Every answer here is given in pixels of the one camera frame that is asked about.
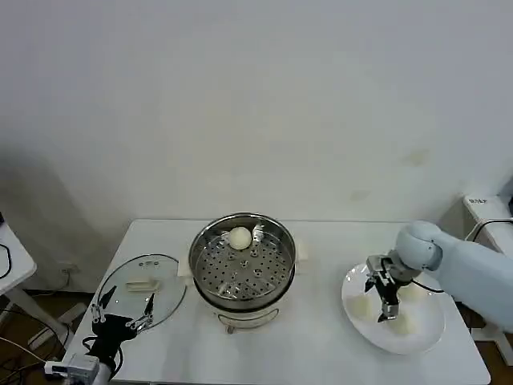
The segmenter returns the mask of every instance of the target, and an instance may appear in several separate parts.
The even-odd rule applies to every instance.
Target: white wall
[[[511,2],[0,4],[0,208],[93,290],[136,217],[437,220],[513,169]]]

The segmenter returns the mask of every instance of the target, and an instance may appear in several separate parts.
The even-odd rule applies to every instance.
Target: table leg
[[[58,322],[55,318],[49,315],[45,310],[43,310],[30,295],[18,287],[14,287],[5,293],[5,295],[12,302],[21,307],[28,315],[31,315],[32,317],[35,317],[46,323],[57,333],[59,341],[61,343],[65,343],[68,329],[62,323]],[[72,338],[73,337],[71,333],[71,335],[68,336],[68,341],[71,341]]]
[[[513,367],[513,348],[511,348],[504,332],[496,325],[487,322],[482,329],[472,328],[471,335],[476,342],[494,342],[506,365]]]

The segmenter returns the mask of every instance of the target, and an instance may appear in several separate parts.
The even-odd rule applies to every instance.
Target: white plate
[[[374,345],[391,353],[411,355],[433,347],[442,337],[446,327],[445,315],[436,296],[447,294],[428,293],[416,302],[401,301],[400,311],[405,312],[411,318],[415,332],[408,335],[395,334],[386,325],[386,321],[378,323],[382,304],[376,288],[366,294],[370,296],[373,319],[376,321],[363,321],[354,317],[347,309],[345,301],[347,298],[364,293],[368,272],[365,264],[357,265],[347,273],[342,284],[342,305],[354,327]],[[423,275],[418,277],[421,283],[437,287],[434,280],[430,280],[427,276],[423,277]]]

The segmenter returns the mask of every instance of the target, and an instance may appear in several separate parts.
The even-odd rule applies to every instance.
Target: cable
[[[26,371],[27,369],[31,369],[32,367],[38,367],[38,366],[41,366],[41,363],[32,363],[30,365],[26,365],[24,367],[20,367],[19,369],[17,369],[16,371],[13,371],[10,375],[8,375],[7,377],[4,377],[3,379],[0,379],[0,384],[2,385],[7,385],[8,383],[5,383],[5,381],[7,381],[8,379],[12,378],[13,376],[15,376],[16,374],[18,373],[21,373],[23,371]]]
[[[38,361],[42,362],[42,363],[45,363],[46,360],[45,359],[42,359],[41,357],[39,357],[38,355],[32,353],[31,351],[29,351],[28,349],[26,349],[25,347],[21,346],[21,345],[18,345],[16,342],[14,341],[11,341],[10,339],[7,339],[7,338],[3,338],[3,337],[0,337],[0,340],[4,341],[4,342],[8,342],[10,343],[11,345],[14,345],[18,348],[20,348],[21,350],[25,351],[26,353],[28,353],[29,355],[31,355],[32,357],[35,357]]]
[[[68,340],[68,339],[69,339],[69,337],[70,337],[71,328],[70,328],[70,326],[69,326],[69,325],[67,325],[66,323],[65,323],[64,325],[65,325],[65,326],[66,326],[66,328],[67,328],[67,334],[66,334],[66,338],[64,339],[64,343],[63,343],[63,345],[61,346],[61,348],[59,349],[59,352],[58,352],[58,353],[60,353],[60,352],[61,352],[61,350],[64,348],[64,346],[66,345],[67,340]],[[24,347],[19,346],[19,345],[18,345],[18,347],[21,347],[24,351],[26,351],[26,352],[30,353],[30,354],[31,354],[31,355],[33,355],[35,358],[37,358],[39,361],[41,361],[41,362],[43,362],[43,363],[45,363],[45,362],[46,362],[46,360],[43,360],[43,361],[42,361],[40,357],[38,357],[38,356],[34,355],[32,352],[28,351],[28,350],[27,350],[27,349],[25,349]],[[15,360],[15,361],[17,361],[19,358],[20,358],[20,357],[18,356],[18,357],[13,357],[13,358],[11,358],[11,359],[7,359],[6,361],[4,361],[4,363],[2,363],[2,365],[3,365],[3,364],[5,364],[5,363],[7,363],[7,362],[9,362],[10,360]],[[1,385],[9,385],[9,384],[11,384],[11,383],[13,382],[13,380],[11,380],[11,381],[9,381],[9,382],[7,382],[7,383],[4,383],[4,382],[5,382],[5,381],[7,381],[8,379],[10,379],[10,378],[14,377],[16,374],[20,374],[19,379],[18,379],[18,383],[20,383],[20,382],[22,383],[22,382],[23,382],[23,375],[25,374],[25,372],[26,372],[26,371],[28,371],[28,370],[30,370],[30,369],[38,369],[38,367],[41,365],[41,362],[39,362],[39,363],[32,363],[32,364],[30,364],[30,365],[26,365],[26,366],[24,366],[24,367],[20,367],[20,368],[18,368],[18,369],[16,369],[16,370],[14,370],[14,369],[12,369],[12,370],[11,370],[11,369],[6,368],[8,371],[11,371],[11,373],[10,373],[7,377],[5,377],[5,378],[3,378],[3,379],[0,379],[0,384],[1,384]]]
[[[39,322],[41,325],[43,325],[44,327],[47,327],[48,329],[51,330],[51,332],[54,334],[55,336],[55,342],[54,342],[54,345],[53,347],[51,348],[51,351],[50,353],[48,353],[48,355],[46,355],[45,359],[49,359],[50,356],[52,355],[52,353],[56,350],[57,348],[57,345],[60,343],[59,341],[59,335],[55,332],[55,330],[53,330],[48,324],[46,324],[45,322],[41,321],[40,319],[37,319],[36,317],[32,317],[31,315],[29,314],[25,314],[25,313],[22,313],[20,311],[16,311],[16,310],[7,310],[7,309],[4,309],[2,310],[2,312],[6,312],[6,313],[13,313],[13,314],[19,314],[19,315],[22,315],[23,317],[28,317],[28,318],[31,318],[37,322]]]
[[[7,275],[9,275],[10,271],[13,268],[13,261],[10,257],[9,248],[7,246],[3,245],[2,243],[0,243],[0,247],[3,247],[7,251],[7,271],[4,274],[0,275],[0,279],[2,279],[2,278],[7,277]]]
[[[427,290],[427,291],[430,291],[431,293],[438,293],[438,294],[440,294],[440,293],[445,293],[445,291],[443,291],[443,290],[431,289],[430,287],[425,286],[425,285],[423,285],[422,283],[415,281],[414,279],[412,279],[411,281],[412,281],[415,285],[417,285],[417,286],[419,286],[419,287],[422,287],[423,289],[425,289],[425,290]]]
[[[478,239],[479,233],[485,228],[486,225],[489,225],[490,223],[513,223],[513,218],[509,219],[493,219],[490,221],[486,221],[482,223],[478,229],[476,230],[474,237],[472,238],[472,241],[475,242],[476,239]]]
[[[70,285],[71,273],[68,270],[66,270],[66,274],[67,274],[66,283],[64,285],[62,285],[61,287],[59,287],[57,289],[53,289],[50,293],[36,294],[36,295],[32,295],[31,297],[32,298],[49,297],[51,295],[54,295],[58,291],[61,291],[62,289],[66,289]]]
[[[111,379],[112,379],[112,377],[114,377],[115,375],[118,374],[119,369],[121,369],[121,365],[123,365],[123,350],[121,349],[121,346],[118,349],[118,353],[119,353],[119,363],[118,363],[118,366],[116,367],[116,369],[114,370],[114,372],[112,373]]]
[[[82,340],[82,345],[87,349],[87,351],[91,351],[91,347],[89,345],[87,345],[87,342],[95,341],[96,339],[98,339],[98,337],[96,337],[96,336],[86,337]]]

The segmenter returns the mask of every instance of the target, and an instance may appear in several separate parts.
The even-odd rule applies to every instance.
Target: white electrical outlet
[[[73,262],[59,261],[57,262],[59,270],[63,273],[78,273],[80,272],[79,266]]]

